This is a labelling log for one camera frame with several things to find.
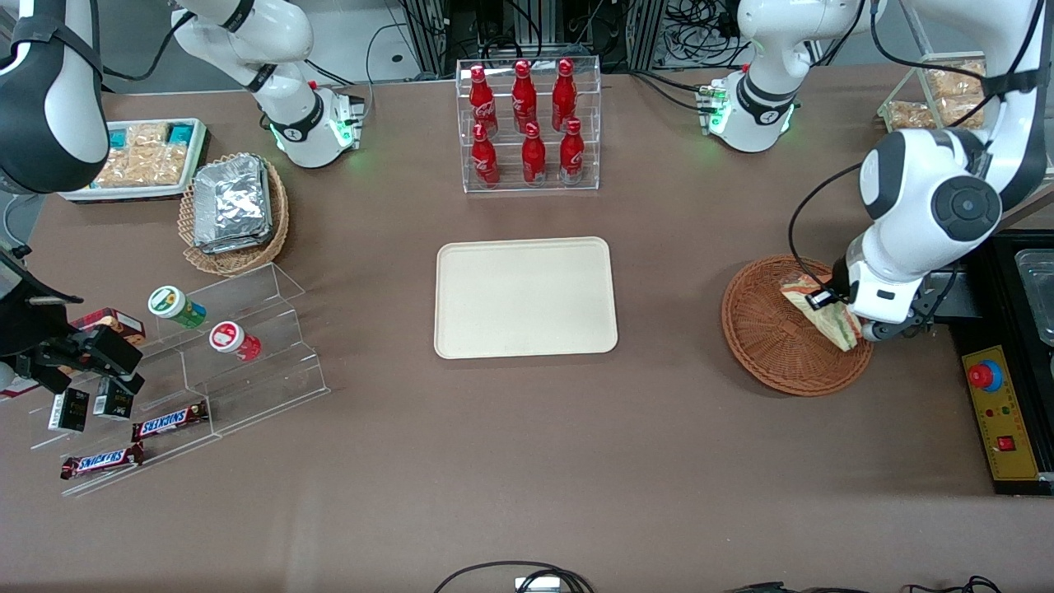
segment bottle cap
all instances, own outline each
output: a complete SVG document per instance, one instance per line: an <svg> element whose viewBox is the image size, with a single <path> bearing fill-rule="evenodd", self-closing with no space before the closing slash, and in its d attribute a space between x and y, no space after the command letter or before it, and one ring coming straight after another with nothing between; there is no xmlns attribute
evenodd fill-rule
<svg viewBox="0 0 1054 593"><path fill-rule="evenodd" d="M220 353L233 353L246 341L246 331L233 321L216 324L209 334L209 343Z"/></svg>
<svg viewBox="0 0 1054 593"><path fill-rule="evenodd" d="M161 319L179 315L187 307L187 295L175 285L162 285L150 295L147 301L150 313Z"/></svg>

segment small black box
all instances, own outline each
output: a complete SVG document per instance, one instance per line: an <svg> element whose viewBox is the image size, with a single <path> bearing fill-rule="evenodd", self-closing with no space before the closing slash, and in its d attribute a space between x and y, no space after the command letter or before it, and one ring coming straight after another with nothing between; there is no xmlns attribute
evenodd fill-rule
<svg viewBox="0 0 1054 593"><path fill-rule="evenodd" d="M95 416L128 420L132 417L132 396L117 386L110 377L99 381L99 394L95 396Z"/></svg>
<svg viewBox="0 0 1054 593"><path fill-rule="evenodd" d="M91 396L86 393L77 390L66 390L56 395L47 430L57 433L83 433L89 398Z"/></svg>

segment small jar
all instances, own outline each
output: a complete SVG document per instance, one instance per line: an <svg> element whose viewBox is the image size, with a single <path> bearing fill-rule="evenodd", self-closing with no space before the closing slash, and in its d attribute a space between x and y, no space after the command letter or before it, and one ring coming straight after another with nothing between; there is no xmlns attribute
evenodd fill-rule
<svg viewBox="0 0 1054 593"><path fill-rule="evenodd" d="M204 323L204 308L187 298L187 294L175 285L162 285L150 295L147 302L150 313L174 321L187 330Z"/></svg>
<svg viewBox="0 0 1054 593"><path fill-rule="evenodd" d="M260 341L255 336L246 334L241 327L233 321L225 321L212 329L209 343L216 352L234 353L241 362L249 362L260 355Z"/></svg>

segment aluminum foil package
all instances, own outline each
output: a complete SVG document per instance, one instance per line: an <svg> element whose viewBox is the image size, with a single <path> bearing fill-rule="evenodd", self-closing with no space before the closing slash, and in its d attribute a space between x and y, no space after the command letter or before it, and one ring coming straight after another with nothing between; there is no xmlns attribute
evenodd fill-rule
<svg viewBox="0 0 1054 593"><path fill-rule="evenodd" d="M274 232L267 163L252 154L208 164L194 176L194 245L203 253L256 246Z"/></svg>

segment coca-cola bottle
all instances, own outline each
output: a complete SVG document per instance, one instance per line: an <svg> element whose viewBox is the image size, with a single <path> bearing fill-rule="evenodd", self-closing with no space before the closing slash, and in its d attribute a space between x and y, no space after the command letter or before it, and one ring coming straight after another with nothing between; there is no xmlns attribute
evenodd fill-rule
<svg viewBox="0 0 1054 593"><path fill-rule="evenodd" d="M497 153L494 152L494 144L487 138L487 129L483 123L472 126L472 164L475 166L475 175L480 177L483 184L488 190L497 186L497 181L502 180L502 173L497 170Z"/></svg>
<svg viewBox="0 0 1054 593"><path fill-rule="evenodd" d="M577 185L582 180L582 156L586 150L582 141L582 121L567 118L567 135L560 142L560 180L565 185Z"/></svg>
<svg viewBox="0 0 1054 593"><path fill-rule="evenodd" d="M494 92L487 84L487 73L483 64L470 68L472 73L472 91L468 94L468 102L472 103L472 117L476 123L483 123L487 135L497 137L497 111L494 108Z"/></svg>
<svg viewBox="0 0 1054 593"><path fill-rule="evenodd" d="M527 123L527 139L524 140L524 180L532 187L545 184L545 143L538 121Z"/></svg>
<svg viewBox="0 0 1054 593"><path fill-rule="evenodd" d="M516 118L516 129L527 133L527 124L538 121L538 91L530 79L530 62L516 60L516 81L512 83L512 114Z"/></svg>
<svg viewBox="0 0 1054 593"><path fill-rule="evenodd" d="M574 117L574 102L579 91L574 87L574 62L564 58L557 66L560 76L552 87L552 129L563 132L567 129L567 119Z"/></svg>

